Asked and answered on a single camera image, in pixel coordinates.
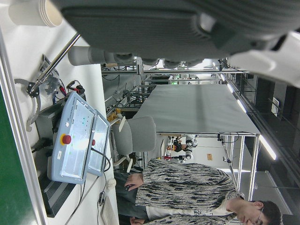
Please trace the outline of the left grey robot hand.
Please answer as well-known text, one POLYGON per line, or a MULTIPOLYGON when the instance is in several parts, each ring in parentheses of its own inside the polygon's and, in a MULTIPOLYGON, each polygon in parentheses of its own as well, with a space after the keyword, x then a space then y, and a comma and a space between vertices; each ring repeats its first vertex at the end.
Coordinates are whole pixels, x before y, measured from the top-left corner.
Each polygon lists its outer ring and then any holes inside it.
POLYGON ((300 85, 297 0, 55 0, 92 47, 144 62, 229 63, 271 80, 300 85))

